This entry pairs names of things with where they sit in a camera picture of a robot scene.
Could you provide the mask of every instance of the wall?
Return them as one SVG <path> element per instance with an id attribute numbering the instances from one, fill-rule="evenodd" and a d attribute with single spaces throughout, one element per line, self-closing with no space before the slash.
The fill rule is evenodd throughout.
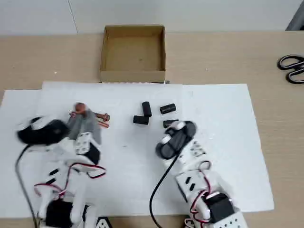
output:
<path id="1" fill-rule="evenodd" d="M 96 33 L 106 24 L 164 24 L 168 31 L 285 30 L 301 2 L 0 0 L 0 35 Z"/>

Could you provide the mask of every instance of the black scissors handle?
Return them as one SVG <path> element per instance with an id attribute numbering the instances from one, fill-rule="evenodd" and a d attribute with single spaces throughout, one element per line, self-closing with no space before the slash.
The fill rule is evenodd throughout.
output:
<path id="1" fill-rule="evenodd" d="M 298 61 L 296 63 L 292 63 L 289 65 L 283 65 L 283 62 L 286 59 L 295 59 Z M 293 79 L 293 76 L 304 73 L 304 67 L 302 67 L 302 66 L 304 66 L 304 57 L 299 56 L 299 55 L 284 56 L 284 57 L 280 58 L 279 61 L 277 62 L 277 67 L 281 70 L 294 69 L 294 71 L 292 71 L 286 75 L 286 80 L 293 84 L 304 84 L 304 80 Z"/>

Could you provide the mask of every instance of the table surface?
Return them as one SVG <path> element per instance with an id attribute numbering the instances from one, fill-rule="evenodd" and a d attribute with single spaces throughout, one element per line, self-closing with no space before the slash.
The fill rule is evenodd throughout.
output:
<path id="1" fill-rule="evenodd" d="M 304 226 L 304 85 L 287 83 L 276 67 L 283 55 L 303 55 L 303 41 L 300 31 L 166 34 L 171 83 L 248 84 L 275 201 L 273 211 L 245 214 L 251 228 Z M 1 37 L 0 97 L 8 89 L 40 89 L 45 80 L 98 82 L 101 47 L 101 34 Z M 160 216 L 164 228 L 179 228 L 182 220 Z M 155 227 L 149 216 L 110 221 L 114 228 Z M 32 223 L 0 219 L 0 227 Z"/>

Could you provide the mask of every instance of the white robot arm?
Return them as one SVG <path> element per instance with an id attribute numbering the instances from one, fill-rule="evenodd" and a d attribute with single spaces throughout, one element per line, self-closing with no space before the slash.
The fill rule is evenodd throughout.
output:
<path id="1" fill-rule="evenodd" d="M 38 210 L 40 227 L 95 228 L 96 208 L 86 202 L 89 178 L 105 175 L 100 161 L 100 127 L 95 114 L 82 103 L 75 105 L 67 124 L 48 117 L 32 119 L 18 132 L 32 151 L 53 156 L 46 161 L 47 177 L 34 186 L 41 197 Z"/>
<path id="2" fill-rule="evenodd" d="M 172 168 L 171 174 L 189 206 L 185 226 L 247 228 L 242 212 L 233 203 L 232 188 L 212 170 L 212 162 L 195 133 L 193 122 L 174 122 L 156 146 L 164 165 Z"/>

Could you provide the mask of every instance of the cardboard box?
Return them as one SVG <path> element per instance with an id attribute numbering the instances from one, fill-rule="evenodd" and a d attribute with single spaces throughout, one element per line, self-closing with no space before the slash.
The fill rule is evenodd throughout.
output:
<path id="1" fill-rule="evenodd" d="M 114 25 L 104 29 L 102 82 L 165 81 L 163 25 Z"/>

